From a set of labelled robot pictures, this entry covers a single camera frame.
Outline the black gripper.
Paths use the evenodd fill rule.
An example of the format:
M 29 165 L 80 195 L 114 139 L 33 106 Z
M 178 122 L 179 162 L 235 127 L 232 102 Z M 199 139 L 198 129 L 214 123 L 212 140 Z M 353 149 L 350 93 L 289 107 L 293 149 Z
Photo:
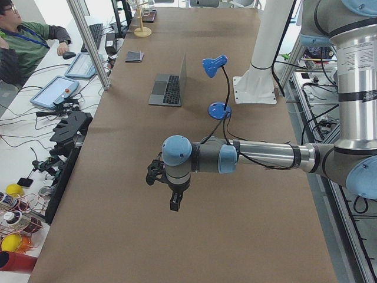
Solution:
M 168 184 L 169 188 L 172 190 L 172 196 L 170 199 L 170 210 L 179 211 L 180 203 L 183 198 L 183 193 L 189 188 L 189 183 L 185 182 L 182 184 Z

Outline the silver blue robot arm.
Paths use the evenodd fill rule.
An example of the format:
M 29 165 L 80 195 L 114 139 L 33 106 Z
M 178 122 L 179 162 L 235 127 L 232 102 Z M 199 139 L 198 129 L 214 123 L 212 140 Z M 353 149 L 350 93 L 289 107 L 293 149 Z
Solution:
M 340 136 L 333 144 L 302 146 L 209 138 L 192 143 L 171 136 L 162 145 L 162 181 L 177 211 L 192 172 L 231 173 L 238 163 L 268 169 L 300 168 L 376 198 L 376 2 L 305 1 L 302 35 L 336 47 Z

